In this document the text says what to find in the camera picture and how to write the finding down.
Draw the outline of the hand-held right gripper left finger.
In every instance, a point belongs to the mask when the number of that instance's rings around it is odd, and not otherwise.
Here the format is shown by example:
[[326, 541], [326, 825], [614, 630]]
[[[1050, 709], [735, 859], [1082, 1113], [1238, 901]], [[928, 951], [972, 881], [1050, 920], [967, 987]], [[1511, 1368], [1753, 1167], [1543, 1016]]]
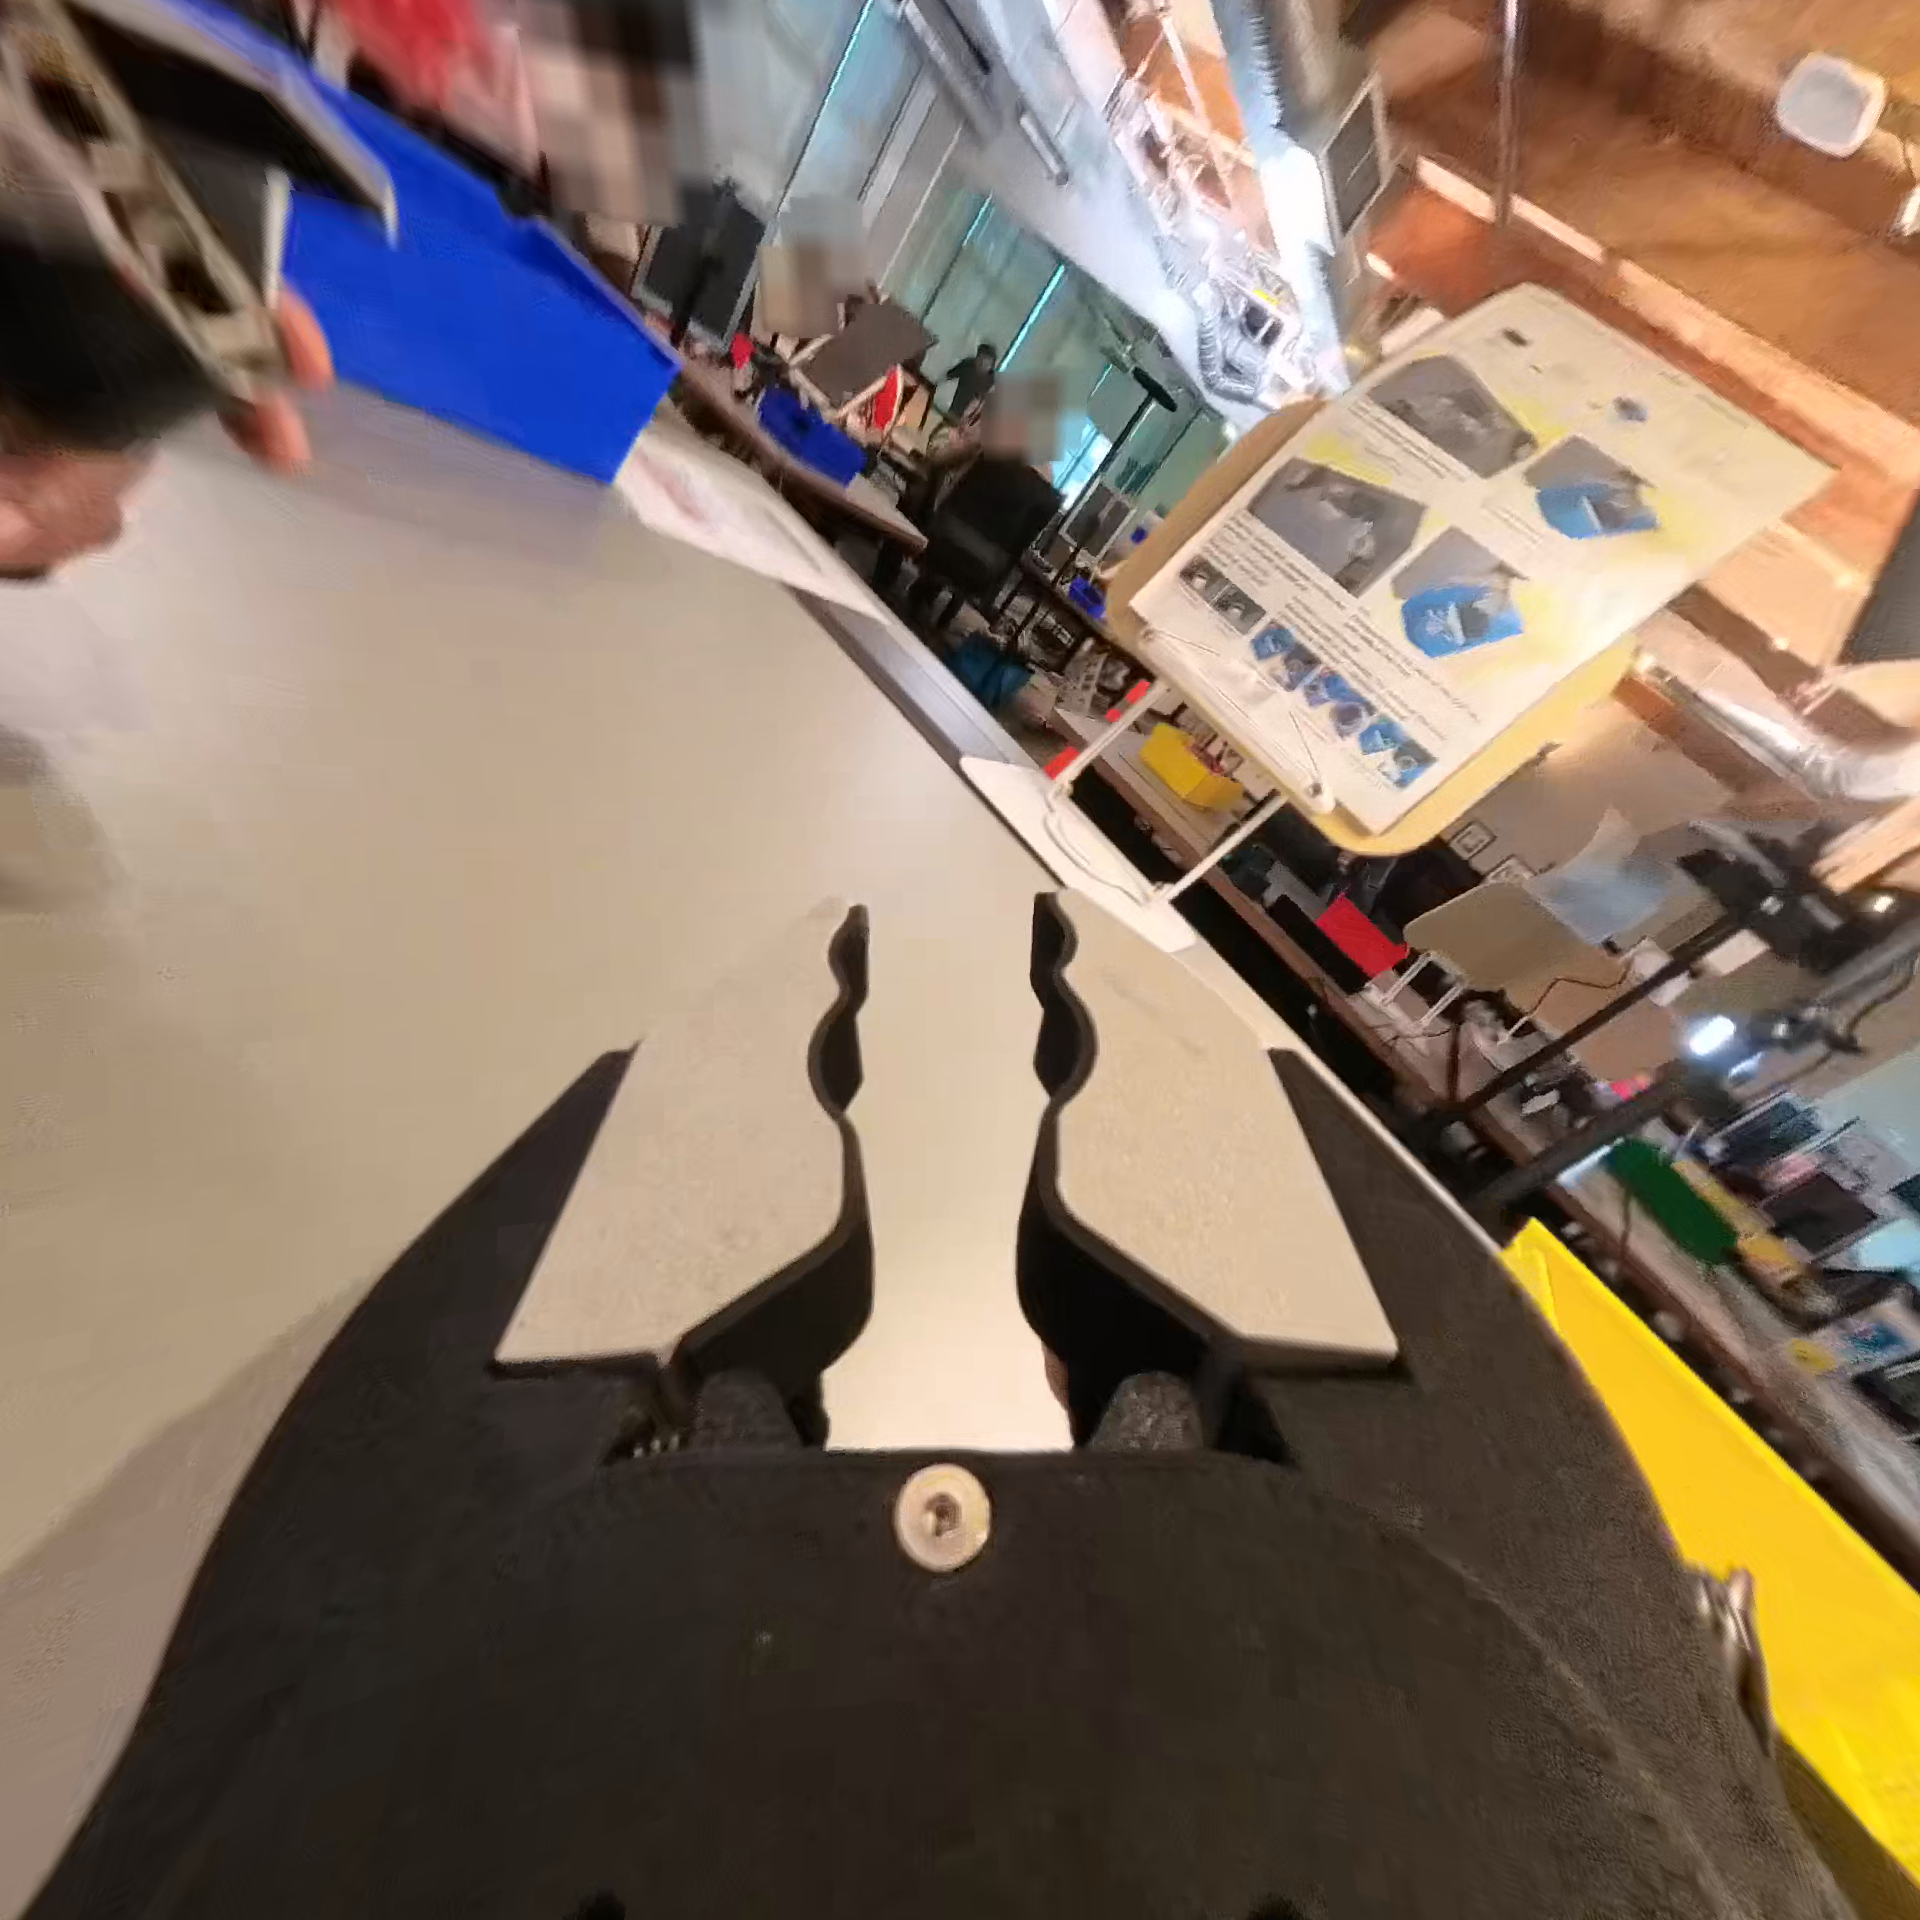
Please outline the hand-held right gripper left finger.
[[694, 1392], [747, 1371], [817, 1400], [874, 1312], [848, 1110], [871, 917], [826, 901], [633, 1048], [496, 1343]]

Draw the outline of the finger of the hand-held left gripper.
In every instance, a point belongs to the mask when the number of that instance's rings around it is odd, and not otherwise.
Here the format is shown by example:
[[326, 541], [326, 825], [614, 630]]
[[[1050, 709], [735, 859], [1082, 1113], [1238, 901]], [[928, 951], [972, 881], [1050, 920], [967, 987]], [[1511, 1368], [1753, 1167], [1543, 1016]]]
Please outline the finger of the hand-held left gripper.
[[70, 10], [145, 128], [271, 163], [396, 237], [388, 169], [286, 41], [223, 5], [76, 2]]

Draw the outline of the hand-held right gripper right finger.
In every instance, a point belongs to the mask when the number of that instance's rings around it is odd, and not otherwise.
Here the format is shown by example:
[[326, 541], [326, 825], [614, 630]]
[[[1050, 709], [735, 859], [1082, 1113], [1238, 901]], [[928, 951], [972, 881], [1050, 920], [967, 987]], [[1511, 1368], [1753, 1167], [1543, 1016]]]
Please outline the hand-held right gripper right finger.
[[1043, 1089], [1017, 1298], [1071, 1421], [1167, 1375], [1200, 1421], [1401, 1367], [1281, 1048], [1183, 954], [1071, 891], [1032, 907]]

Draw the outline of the black network switch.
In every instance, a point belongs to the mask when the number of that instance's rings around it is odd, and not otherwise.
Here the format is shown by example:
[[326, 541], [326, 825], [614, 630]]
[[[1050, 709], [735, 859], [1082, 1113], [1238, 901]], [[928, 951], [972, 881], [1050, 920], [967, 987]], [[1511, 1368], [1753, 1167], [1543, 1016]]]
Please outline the black network switch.
[[119, 451], [264, 397], [284, 187], [146, 121], [66, 5], [4, 5], [4, 450]]

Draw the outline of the blue plastic bin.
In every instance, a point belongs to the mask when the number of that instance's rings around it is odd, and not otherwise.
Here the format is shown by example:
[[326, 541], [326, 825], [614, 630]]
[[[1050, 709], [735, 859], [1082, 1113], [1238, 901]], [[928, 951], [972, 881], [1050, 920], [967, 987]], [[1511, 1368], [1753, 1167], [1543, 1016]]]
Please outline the blue plastic bin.
[[297, 182], [282, 271], [337, 374], [595, 481], [681, 374], [575, 237], [633, 239], [705, 143], [686, 5], [196, 5], [307, 83], [392, 223]]

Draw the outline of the yellow plastic bin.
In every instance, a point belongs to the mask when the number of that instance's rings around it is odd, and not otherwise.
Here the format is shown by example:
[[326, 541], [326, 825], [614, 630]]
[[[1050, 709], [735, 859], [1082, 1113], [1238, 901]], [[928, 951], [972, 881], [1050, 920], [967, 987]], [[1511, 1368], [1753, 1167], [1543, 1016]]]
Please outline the yellow plastic bin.
[[1860, 1915], [1916, 1915], [1918, 1597], [1585, 1261], [1531, 1221], [1505, 1247], [1607, 1405], [1683, 1554], [1759, 1581], [1796, 1813]]

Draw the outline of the person's left hand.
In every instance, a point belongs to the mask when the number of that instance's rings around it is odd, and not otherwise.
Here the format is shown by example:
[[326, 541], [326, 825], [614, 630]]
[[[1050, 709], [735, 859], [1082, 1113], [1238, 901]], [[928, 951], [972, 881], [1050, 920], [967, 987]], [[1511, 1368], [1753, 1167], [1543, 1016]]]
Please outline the person's left hand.
[[[299, 393], [331, 383], [326, 333], [307, 304], [284, 291], [276, 305], [284, 371], [223, 411], [223, 426], [256, 463], [299, 473], [310, 435]], [[128, 496], [154, 465], [159, 446], [127, 450], [26, 447], [3, 454], [3, 581], [41, 584], [74, 561], [111, 549], [127, 525]]]

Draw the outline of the red plastic bin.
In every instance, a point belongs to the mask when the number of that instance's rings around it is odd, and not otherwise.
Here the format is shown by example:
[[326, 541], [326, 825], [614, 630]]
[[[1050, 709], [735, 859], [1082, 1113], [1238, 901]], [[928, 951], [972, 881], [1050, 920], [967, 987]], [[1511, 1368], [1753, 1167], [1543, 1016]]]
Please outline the red plastic bin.
[[1411, 947], [1355, 898], [1336, 895], [1312, 920], [1314, 930], [1361, 974], [1362, 982], [1398, 974]]

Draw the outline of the small yellow bin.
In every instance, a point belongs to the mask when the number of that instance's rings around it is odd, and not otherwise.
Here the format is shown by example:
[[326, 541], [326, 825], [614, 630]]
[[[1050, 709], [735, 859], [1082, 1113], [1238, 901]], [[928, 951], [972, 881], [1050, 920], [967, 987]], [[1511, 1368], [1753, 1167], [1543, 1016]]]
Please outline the small yellow bin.
[[1243, 800], [1242, 782], [1223, 775], [1186, 730], [1169, 721], [1143, 733], [1138, 761], [1175, 800], [1194, 809], [1227, 810]]

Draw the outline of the green plastic bin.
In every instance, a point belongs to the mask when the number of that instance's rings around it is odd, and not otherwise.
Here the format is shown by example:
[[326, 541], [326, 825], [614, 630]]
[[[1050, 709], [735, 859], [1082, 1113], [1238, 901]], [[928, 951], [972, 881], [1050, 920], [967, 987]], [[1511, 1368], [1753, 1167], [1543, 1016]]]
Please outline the green plastic bin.
[[1688, 1171], [1652, 1142], [1624, 1137], [1602, 1157], [1631, 1202], [1688, 1257], [1706, 1266], [1738, 1259], [1740, 1234]]

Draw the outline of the printed paper sheet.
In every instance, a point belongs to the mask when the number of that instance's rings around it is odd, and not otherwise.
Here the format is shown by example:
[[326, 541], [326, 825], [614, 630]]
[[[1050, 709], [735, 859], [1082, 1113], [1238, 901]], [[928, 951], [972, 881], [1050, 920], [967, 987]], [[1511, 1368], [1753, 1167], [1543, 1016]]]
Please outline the printed paper sheet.
[[649, 533], [838, 607], [886, 615], [879, 594], [755, 469], [672, 419], [638, 431], [614, 491]]

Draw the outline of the blue bin on table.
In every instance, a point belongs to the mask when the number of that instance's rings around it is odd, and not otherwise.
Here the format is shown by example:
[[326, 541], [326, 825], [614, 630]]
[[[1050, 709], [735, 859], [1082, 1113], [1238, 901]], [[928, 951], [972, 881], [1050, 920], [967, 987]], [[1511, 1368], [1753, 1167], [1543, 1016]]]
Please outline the blue bin on table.
[[766, 389], [756, 419], [786, 457], [826, 481], [843, 489], [870, 469], [870, 450], [788, 389]]

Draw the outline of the black office chair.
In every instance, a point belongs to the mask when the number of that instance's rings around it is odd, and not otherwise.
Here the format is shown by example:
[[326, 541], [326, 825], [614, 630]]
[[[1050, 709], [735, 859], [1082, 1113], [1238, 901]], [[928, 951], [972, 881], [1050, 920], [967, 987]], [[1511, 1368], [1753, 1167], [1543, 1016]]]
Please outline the black office chair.
[[944, 629], [993, 601], [1060, 505], [1051, 473], [1012, 451], [979, 451], [936, 501], [911, 590], [914, 619]]

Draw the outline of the white ceiling device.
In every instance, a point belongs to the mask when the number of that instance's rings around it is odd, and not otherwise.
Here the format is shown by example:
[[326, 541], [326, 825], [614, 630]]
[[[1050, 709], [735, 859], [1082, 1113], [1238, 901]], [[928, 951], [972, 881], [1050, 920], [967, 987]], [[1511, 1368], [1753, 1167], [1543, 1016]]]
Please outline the white ceiling device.
[[1804, 147], [1849, 159], [1882, 126], [1889, 83], [1843, 54], [1801, 54], [1775, 93], [1775, 122]]

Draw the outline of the metal ventilation duct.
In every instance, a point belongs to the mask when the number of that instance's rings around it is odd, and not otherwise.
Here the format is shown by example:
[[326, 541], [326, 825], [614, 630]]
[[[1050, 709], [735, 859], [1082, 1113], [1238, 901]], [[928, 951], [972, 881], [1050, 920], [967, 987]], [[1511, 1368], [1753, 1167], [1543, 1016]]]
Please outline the metal ventilation duct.
[[1848, 743], [1768, 688], [1742, 659], [1642, 641], [1634, 671], [1706, 718], [1811, 800], [1886, 809], [1918, 800], [1918, 741]]

